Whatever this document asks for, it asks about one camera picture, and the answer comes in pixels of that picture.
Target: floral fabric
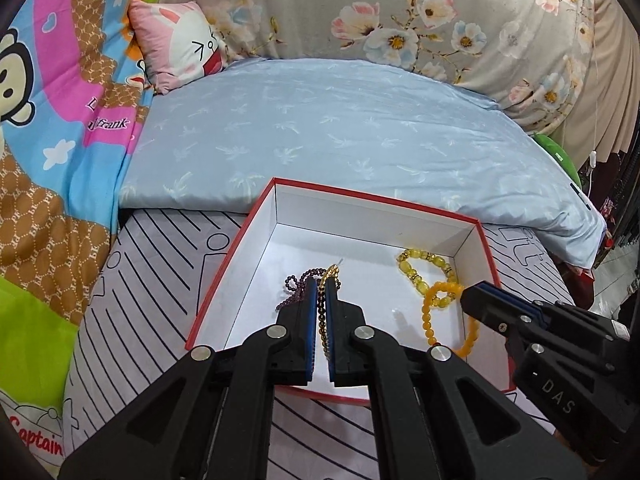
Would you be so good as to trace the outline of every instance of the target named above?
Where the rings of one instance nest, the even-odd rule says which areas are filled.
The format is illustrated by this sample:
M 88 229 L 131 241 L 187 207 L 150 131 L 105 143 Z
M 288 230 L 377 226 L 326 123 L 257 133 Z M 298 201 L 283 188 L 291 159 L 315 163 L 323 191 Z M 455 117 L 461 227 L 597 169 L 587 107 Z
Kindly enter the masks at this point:
M 397 66 L 489 96 L 531 133 L 570 113 L 593 45 L 594 0 L 196 1 L 231 59 Z

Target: tile floor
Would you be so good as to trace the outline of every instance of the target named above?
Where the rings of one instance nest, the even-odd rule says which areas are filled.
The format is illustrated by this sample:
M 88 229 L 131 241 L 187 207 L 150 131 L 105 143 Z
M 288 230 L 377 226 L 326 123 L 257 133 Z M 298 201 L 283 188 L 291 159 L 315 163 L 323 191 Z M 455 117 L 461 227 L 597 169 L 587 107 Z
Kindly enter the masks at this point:
M 629 286 L 636 278 L 638 243 L 615 248 L 595 269 L 593 283 L 595 300 L 592 312 L 617 318 L 620 304 L 629 297 Z

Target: pillow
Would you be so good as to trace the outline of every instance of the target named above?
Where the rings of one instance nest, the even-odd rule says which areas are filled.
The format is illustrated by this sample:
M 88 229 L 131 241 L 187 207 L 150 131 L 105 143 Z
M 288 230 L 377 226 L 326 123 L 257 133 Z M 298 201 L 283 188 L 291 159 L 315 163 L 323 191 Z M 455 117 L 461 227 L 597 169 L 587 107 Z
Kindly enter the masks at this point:
M 132 0 L 129 20 L 145 57 L 146 76 L 160 94 L 220 72 L 226 65 L 222 38 L 196 2 Z

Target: white bed sheet with black lines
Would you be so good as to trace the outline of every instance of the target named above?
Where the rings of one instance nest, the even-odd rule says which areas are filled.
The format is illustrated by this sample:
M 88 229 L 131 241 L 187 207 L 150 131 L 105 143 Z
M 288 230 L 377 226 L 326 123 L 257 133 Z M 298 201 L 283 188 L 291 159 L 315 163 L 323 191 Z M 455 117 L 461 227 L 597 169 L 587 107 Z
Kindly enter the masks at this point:
M 244 217 L 136 210 L 111 251 L 80 326 L 63 410 L 65 452 L 82 444 L 184 353 L 207 288 Z M 532 231 L 484 225 L 505 290 L 573 303 Z M 507 394 L 549 431 L 519 391 Z M 273 406 L 270 480 L 377 480 L 368 408 L 283 392 Z

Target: cartoon eye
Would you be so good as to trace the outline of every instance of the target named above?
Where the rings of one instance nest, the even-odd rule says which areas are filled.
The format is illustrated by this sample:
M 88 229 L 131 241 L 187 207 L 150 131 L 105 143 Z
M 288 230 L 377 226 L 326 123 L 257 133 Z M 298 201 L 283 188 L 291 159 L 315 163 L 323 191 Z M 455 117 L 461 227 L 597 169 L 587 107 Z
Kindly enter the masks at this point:
M 191 43 L 199 45 L 199 47 L 193 51 L 194 54 L 197 54 L 200 51 L 200 61 L 202 61 L 202 53 L 204 51 L 204 43 L 200 43 L 199 41 L 191 41 Z

